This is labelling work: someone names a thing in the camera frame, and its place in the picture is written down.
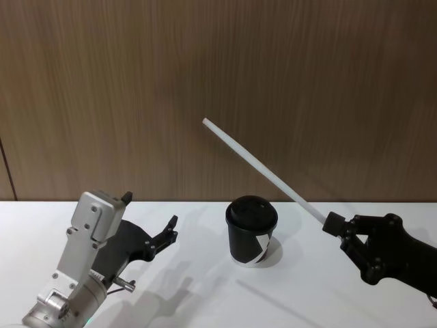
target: cable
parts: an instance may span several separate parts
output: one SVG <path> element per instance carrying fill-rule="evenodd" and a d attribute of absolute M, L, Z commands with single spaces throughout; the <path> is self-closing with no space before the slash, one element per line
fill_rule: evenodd
<path fill-rule="evenodd" d="M 124 288 L 114 289 L 111 292 L 108 292 L 107 295 L 113 294 L 114 292 L 121 292 L 122 290 L 124 290 Z"/>
<path fill-rule="evenodd" d="M 131 280 L 131 281 L 129 282 L 129 284 L 131 284 L 131 285 L 135 285 L 135 283 L 136 283 L 135 280 Z M 125 289 L 125 288 L 114 289 L 114 290 L 108 292 L 108 293 L 107 293 L 107 296 L 109 296 L 110 294 L 113 294 L 113 293 L 115 293 L 115 292 L 121 292 L 122 290 L 126 290 L 126 289 Z"/>
<path fill-rule="evenodd" d="M 426 297 L 429 299 L 429 301 L 431 302 L 433 308 L 437 309 L 437 302 L 435 300 L 432 299 L 432 297 L 430 295 L 426 295 Z"/>

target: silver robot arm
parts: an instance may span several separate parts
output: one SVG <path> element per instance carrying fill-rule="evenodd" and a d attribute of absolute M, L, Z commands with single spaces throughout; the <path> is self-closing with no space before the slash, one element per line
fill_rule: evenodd
<path fill-rule="evenodd" d="M 23 318 L 24 326 L 4 328 L 80 328 L 106 299 L 112 284 L 130 292 L 135 289 L 119 274 L 133 260 L 153 260 L 175 242 L 178 233 L 173 231 L 177 217 L 154 238 L 122 220 L 131 200 L 132 193 L 120 200 L 101 191 L 82 194 L 66 231 L 68 242 L 61 260 Z"/>

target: white straw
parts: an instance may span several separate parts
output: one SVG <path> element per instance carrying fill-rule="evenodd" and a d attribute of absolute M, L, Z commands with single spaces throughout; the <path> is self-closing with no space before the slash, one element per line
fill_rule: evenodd
<path fill-rule="evenodd" d="M 247 163 L 252 165 L 259 173 L 265 176 L 272 184 L 278 187 L 284 194 L 294 200 L 296 203 L 301 205 L 309 214 L 314 216 L 321 224 L 325 223 L 325 216 L 316 210 L 310 203 L 304 200 L 297 194 L 293 189 L 291 189 L 285 182 L 283 182 L 276 174 L 271 172 L 263 163 L 258 161 L 250 152 L 248 152 L 243 146 L 241 146 L 237 141 L 233 140 L 229 135 L 223 132 L 218 126 L 209 121 L 209 119 L 204 118 L 203 124 L 205 124 L 212 132 L 216 134 L 217 137 L 222 139 L 222 141 L 227 144 L 234 152 L 239 154 Z"/>

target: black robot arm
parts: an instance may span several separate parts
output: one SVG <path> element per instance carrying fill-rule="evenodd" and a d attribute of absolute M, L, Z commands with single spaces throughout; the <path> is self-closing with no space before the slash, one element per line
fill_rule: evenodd
<path fill-rule="evenodd" d="M 341 238 L 340 248 L 358 267 L 364 282 L 375 285 L 382 278 L 395 278 L 437 297 L 437 249 L 411 237 L 397 215 L 355 215 L 347 222 L 331 212 L 323 231 Z M 367 240 L 362 242 L 357 235 Z"/>
<path fill-rule="evenodd" d="M 150 262 L 155 255 L 176 242 L 178 233 L 174 227 L 177 222 L 178 217 L 174 215 L 164 230 L 152 238 L 139 226 L 122 220 L 115 236 L 99 250 L 92 270 L 102 277 L 107 289 L 114 282 L 119 284 L 116 279 L 129 263 L 135 260 Z"/>

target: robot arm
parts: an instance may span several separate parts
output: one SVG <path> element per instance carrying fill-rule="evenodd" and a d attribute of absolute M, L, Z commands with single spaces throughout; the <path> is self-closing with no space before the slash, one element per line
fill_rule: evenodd
<path fill-rule="evenodd" d="M 364 282 L 376 285 L 382 278 L 395 278 L 428 298 L 437 297 L 437 249 L 411 237 L 397 215 L 355 215 L 346 221 L 331 212 L 323 231 L 341 238 L 340 248 L 358 267 Z M 357 235 L 367 240 L 362 242 Z"/>
<path fill-rule="evenodd" d="M 135 285 L 125 282 L 120 273 L 134 260 L 152 261 L 174 243 L 178 218 L 173 216 L 152 238 L 137 225 L 122 220 L 131 200 L 132 193 L 120 200 L 101 191 L 82 194 L 57 269 L 24 317 L 22 327 L 83 327 L 106 299 L 112 284 L 133 292 Z"/>

